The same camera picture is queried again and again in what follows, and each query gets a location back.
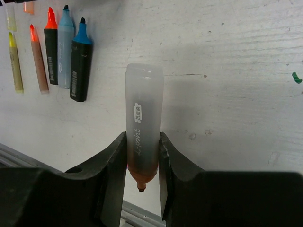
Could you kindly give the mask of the pastel blue highlighter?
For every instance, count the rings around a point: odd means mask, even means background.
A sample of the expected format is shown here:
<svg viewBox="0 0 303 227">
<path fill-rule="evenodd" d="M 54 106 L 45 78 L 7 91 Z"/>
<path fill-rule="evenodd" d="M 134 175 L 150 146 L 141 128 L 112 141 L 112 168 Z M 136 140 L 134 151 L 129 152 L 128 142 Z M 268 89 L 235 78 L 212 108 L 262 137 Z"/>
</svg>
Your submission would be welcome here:
<svg viewBox="0 0 303 227">
<path fill-rule="evenodd" d="M 69 6 L 65 5 L 58 25 L 58 85 L 61 88 L 70 88 L 71 78 L 71 43 L 75 28 L 70 16 Z"/>
</svg>

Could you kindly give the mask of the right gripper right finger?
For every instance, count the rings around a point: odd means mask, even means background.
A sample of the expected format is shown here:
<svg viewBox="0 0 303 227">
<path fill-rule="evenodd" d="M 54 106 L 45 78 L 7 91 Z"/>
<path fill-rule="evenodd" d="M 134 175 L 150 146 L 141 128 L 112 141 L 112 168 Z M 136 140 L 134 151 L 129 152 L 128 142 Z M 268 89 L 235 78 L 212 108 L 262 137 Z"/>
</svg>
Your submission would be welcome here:
<svg viewBox="0 0 303 227">
<path fill-rule="evenodd" d="M 300 227 L 296 172 L 206 171 L 160 134 L 161 216 L 168 227 Z"/>
</svg>

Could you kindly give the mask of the pastel coral highlighter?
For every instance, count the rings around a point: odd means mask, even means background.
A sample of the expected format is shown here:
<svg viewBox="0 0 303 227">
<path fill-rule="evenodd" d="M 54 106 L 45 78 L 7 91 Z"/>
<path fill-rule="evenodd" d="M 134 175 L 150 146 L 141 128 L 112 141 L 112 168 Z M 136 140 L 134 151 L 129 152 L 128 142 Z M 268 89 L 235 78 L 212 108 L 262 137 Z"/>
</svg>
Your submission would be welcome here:
<svg viewBox="0 0 303 227">
<path fill-rule="evenodd" d="M 125 73 L 127 168 L 140 192 L 158 171 L 164 75 L 158 66 L 130 63 Z"/>
</svg>

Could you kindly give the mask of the thin orange highlighter pen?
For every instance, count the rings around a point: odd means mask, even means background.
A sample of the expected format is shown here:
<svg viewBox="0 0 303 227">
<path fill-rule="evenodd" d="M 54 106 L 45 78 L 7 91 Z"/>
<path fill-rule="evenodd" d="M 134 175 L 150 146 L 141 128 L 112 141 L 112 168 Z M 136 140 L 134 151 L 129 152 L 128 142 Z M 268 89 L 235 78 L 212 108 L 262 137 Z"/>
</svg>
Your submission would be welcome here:
<svg viewBox="0 0 303 227">
<path fill-rule="evenodd" d="M 42 57 L 41 46 L 40 46 L 37 32 L 36 32 L 33 24 L 30 25 L 30 36 L 31 36 L 31 48 L 32 48 L 32 53 L 33 53 L 33 58 L 34 58 L 34 63 L 35 63 L 39 90 L 40 90 L 41 94 L 48 94 L 49 87 L 48 87 L 48 82 L 47 82 L 46 73 L 45 73 L 45 66 L 44 66 L 44 61 L 43 61 L 43 57 Z"/>
</svg>

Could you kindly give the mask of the clear orange pen cap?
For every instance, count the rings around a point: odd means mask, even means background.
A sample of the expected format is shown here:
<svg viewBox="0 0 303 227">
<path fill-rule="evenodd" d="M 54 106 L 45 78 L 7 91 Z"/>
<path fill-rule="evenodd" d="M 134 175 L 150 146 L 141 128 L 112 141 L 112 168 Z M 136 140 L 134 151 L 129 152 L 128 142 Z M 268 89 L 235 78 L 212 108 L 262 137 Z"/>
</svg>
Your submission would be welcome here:
<svg viewBox="0 0 303 227">
<path fill-rule="evenodd" d="M 34 2 L 33 1 L 24 2 L 23 12 L 30 15 L 34 15 Z"/>
</svg>

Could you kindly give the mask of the black blue-capped highlighter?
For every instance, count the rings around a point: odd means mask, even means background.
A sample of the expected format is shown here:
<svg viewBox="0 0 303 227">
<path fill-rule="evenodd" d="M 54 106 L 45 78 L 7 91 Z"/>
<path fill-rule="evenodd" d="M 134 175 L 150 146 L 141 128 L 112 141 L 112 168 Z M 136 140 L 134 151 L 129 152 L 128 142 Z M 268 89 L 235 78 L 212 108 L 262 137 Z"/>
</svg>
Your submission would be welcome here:
<svg viewBox="0 0 303 227">
<path fill-rule="evenodd" d="M 87 99 L 92 54 L 92 41 L 87 36 L 86 20 L 82 17 L 78 33 L 71 43 L 70 98 L 76 102 Z"/>
</svg>

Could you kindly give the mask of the thin yellow highlighter pen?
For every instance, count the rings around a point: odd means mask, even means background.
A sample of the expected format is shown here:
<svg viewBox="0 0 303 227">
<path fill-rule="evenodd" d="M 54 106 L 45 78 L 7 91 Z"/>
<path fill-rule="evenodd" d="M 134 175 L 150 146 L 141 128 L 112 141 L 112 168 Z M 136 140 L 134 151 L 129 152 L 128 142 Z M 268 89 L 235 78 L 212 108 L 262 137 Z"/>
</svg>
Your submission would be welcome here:
<svg viewBox="0 0 303 227">
<path fill-rule="evenodd" d="M 9 54 L 14 79 L 14 87 L 17 93 L 24 93 L 21 69 L 18 57 L 18 48 L 15 37 L 12 32 L 9 32 Z"/>
</svg>

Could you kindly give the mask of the clear yellow pen cap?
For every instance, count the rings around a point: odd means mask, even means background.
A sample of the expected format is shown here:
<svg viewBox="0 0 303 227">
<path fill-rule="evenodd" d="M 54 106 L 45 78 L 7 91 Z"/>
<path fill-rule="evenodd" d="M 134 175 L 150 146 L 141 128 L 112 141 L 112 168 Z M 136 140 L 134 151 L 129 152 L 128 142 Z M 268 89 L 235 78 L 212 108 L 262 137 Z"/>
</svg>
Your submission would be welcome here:
<svg viewBox="0 0 303 227">
<path fill-rule="evenodd" d="M 17 31 L 14 5 L 12 3 L 5 5 L 7 29 L 12 32 Z"/>
</svg>

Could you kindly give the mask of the black orange-capped highlighter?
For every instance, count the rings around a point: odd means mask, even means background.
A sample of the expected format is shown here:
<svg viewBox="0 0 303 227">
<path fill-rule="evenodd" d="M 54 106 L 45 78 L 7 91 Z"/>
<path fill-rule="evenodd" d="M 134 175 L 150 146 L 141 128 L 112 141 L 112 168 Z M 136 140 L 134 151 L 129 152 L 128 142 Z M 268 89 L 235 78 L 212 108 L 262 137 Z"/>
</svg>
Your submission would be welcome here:
<svg viewBox="0 0 303 227">
<path fill-rule="evenodd" d="M 52 85 L 58 85 L 58 25 L 55 20 L 55 13 L 51 7 L 48 9 L 48 21 L 44 28 L 44 35 L 49 81 Z"/>
</svg>

